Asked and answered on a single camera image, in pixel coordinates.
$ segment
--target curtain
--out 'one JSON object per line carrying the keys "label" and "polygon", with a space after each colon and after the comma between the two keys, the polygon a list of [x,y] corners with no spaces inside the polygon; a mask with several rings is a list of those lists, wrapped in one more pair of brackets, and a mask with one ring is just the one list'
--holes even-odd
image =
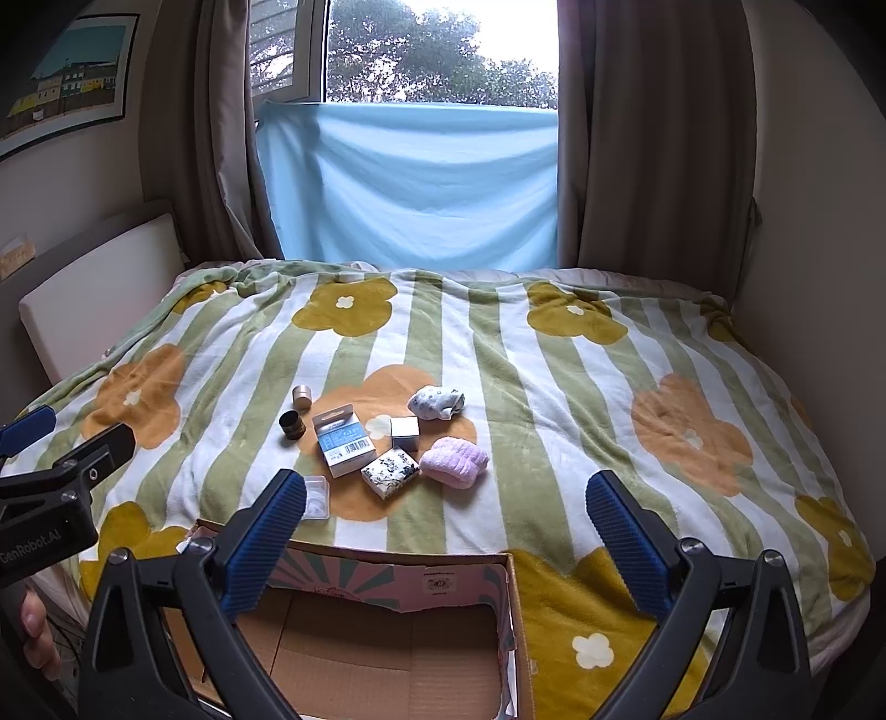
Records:
{"label": "curtain", "polygon": [[556,264],[557,115],[432,103],[262,103],[284,255],[426,270]]}
{"label": "curtain", "polygon": [[192,262],[282,257],[255,147],[249,0],[160,6],[144,72],[145,200],[168,198]]}
{"label": "curtain", "polygon": [[757,106],[740,0],[558,0],[558,261],[734,297]]}

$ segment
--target brown curtain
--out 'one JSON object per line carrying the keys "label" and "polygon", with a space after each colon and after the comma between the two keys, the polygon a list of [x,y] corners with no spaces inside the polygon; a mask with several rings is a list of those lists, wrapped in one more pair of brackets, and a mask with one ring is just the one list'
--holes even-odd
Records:
{"label": "brown curtain", "polygon": [[558,0],[562,267],[734,297],[757,138],[740,0]]}
{"label": "brown curtain", "polygon": [[160,6],[144,74],[145,200],[169,198],[192,262],[281,257],[255,149],[249,0]]}

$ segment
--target barcode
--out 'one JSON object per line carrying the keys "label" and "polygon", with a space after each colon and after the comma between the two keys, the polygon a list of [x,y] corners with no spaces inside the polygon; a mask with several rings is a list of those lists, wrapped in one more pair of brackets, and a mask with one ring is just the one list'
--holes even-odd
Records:
{"label": "barcode", "polygon": [[369,440],[367,440],[365,437],[362,437],[357,442],[352,442],[351,444],[346,445],[345,452],[356,452],[357,450],[360,450],[361,448],[368,449],[370,447],[372,447],[372,444],[369,442]]}

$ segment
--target painting of buildings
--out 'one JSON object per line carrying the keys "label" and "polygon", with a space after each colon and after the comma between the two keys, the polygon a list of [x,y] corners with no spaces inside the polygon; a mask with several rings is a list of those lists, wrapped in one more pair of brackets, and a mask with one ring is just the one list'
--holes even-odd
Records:
{"label": "painting of buildings", "polygon": [[123,117],[137,18],[92,15],[72,23],[0,115],[0,158],[61,132]]}

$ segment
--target human hand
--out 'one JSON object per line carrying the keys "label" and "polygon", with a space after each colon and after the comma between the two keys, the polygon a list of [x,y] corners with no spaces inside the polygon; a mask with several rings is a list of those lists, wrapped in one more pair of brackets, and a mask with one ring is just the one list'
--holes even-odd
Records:
{"label": "human hand", "polygon": [[46,606],[37,593],[27,590],[21,603],[21,624],[28,635],[25,658],[32,668],[42,669],[47,680],[58,680],[61,658],[46,620]]}

